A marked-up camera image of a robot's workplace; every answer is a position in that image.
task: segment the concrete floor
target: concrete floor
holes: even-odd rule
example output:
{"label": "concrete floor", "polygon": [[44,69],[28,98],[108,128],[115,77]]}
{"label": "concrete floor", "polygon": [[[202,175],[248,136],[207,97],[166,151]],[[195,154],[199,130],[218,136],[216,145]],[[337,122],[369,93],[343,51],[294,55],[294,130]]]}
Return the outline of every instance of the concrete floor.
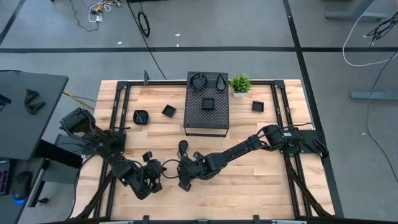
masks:
{"label": "concrete floor", "polygon": [[[81,23],[87,11],[79,0],[72,0]],[[19,0],[0,1],[0,30]],[[89,5],[95,0],[85,0]],[[290,0],[294,22],[302,47],[342,47],[352,21],[327,21],[326,10],[348,10],[358,1]],[[138,11],[138,4],[131,4]],[[293,47],[282,1],[278,0],[169,0],[142,3],[149,17],[151,47],[265,46]],[[369,11],[391,16],[398,10],[394,0],[376,1]],[[377,22],[359,24],[348,47],[367,47],[364,34]],[[393,29],[375,47],[397,47],[398,29]],[[145,47],[127,6],[104,13],[96,32],[87,33],[73,18],[70,2],[26,0],[0,49],[5,48],[84,48]],[[349,53],[353,63],[389,58],[392,53]],[[188,70],[246,72],[253,78],[300,78],[295,52],[156,52],[168,79],[185,78]],[[382,65],[354,68],[341,53],[304,53],[305,63],[330,150],[331,163],[344,215],[347,218],[398,221],[398,183],[365,128],[366,102],[353,101],[353,90],[370,90]],[[0,69],[16,69],[68,76],[66,91],[96,98],[101,80],[141,79],[147,70],[151,79],[161,74],[147,52],[143,53],[60,53],[0,54]],[[398,64],[385,69],[376,87],[379,91],[396,88]],[[62,97],[44,139],[54,141],[60,133],[59,120],[78,105]],[[395,102],[373,102],[369,127],[398,172],[398,120]],[[69,214],[73,186],[48,184],[42,192],[50,198],[47,206],[26,209],[20,223],[63,220]]]}

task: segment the black perforated box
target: black perforated box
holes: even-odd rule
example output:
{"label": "black perforated box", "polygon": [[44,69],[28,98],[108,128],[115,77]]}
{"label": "black perforated box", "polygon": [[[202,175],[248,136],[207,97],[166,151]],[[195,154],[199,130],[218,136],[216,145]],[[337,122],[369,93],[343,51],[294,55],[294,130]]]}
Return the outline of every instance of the black perforated box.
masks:
{"label": "black perforated box", "polygon": [[[197,73],[203,73],[208,80],[207,86],[201,90],[195,90],[189,82]],[[226,88],[223,91],[216,87],[219,74],[226,80]],[[204,98],[214,99],[213,110],[202,109]],[[229,129],[228,73],[188,72],[184,128],[185,134],[189,136],[226,136]]]}

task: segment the wooden tabletop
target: wooden tabletop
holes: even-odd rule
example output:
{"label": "wooden tabletop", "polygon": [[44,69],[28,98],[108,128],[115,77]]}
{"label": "wooden tabletop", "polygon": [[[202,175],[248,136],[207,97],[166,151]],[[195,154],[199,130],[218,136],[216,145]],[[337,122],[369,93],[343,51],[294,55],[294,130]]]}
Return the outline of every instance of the wooden tabletop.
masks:
{"label": "wooden tabletop", "polygon": [[[101,129],[108,129],[117,81],[102,81],[94,117]],[[287,98],[294,124],[311,122],[300,80],[285,80]],[[276,124],[271,88],[253,85],[248,96],[229,98],[230,128],[226,138],[188,137],[183,130],[186,86],[133,86],[127,110],[126,149],[124,156],[142,162],[142,155],[152,151],[160,162],[177,159],[178,143],[189,143],[188,155],[195,151],[202,154],[222,152],[255,134],[268,124]],[[119,124],[123,92],[116,124]],[[263,101],[263,113],[252,111],[252,101]],[[162,110],[166,105],[176,108],[173,118],[166,117]],[[149,124],[138,126],[132,122],[134,110],[146,110]],[[282,117],[286,124],[285,114]],[[311,125],[300,129],[311,129]],[[334,213],[326,178],[320,158],[315,154],[301,155],[308,189],[323,205]],[[98,188],[102,159],[98,156],[87,162],[81,171],[76,205],[73,215],[79,214]],[[166,165],[167,175],[177,174],[177,163]],[[130,187],[116,183],[113,200],[113,220],[142,220],[149,215],[151,220],[250,220],[253,215],[261,219],[294,218],[284,159],[279,152],[254,151],[228,164],[220,174],[210,180],[193,180],[186,192],[178,186],[178,179],[161,178],[163,190],[150,194],[144,200],[136,198]],[[104,194],[101,214],[104,214]],[[301,194],[297,194],[301,214],[305,214]]]}

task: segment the green plant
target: green plant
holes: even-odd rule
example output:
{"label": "green plant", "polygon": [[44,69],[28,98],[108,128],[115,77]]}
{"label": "green plant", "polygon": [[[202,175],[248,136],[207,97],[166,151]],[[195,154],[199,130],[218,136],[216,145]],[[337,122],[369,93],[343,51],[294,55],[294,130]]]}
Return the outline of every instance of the green plant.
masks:
{"label": "green plant", "polygon": [[229,84],[234,89],[235,93],[246,93],[251,90],[250,78],[245,73],[242,75],[235,75]]}

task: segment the computer mouse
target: computer mouse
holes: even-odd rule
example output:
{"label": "computer mouse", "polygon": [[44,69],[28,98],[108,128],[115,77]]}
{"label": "computer mouse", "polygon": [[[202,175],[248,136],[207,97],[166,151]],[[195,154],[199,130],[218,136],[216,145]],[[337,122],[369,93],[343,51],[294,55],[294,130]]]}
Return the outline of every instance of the computer mouse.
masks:
{"label": "computer mouse", "polygon": [[19,173],[12,183],[12,196],[15,200],[24,200],[29,196],[32,173],[24,171]]}

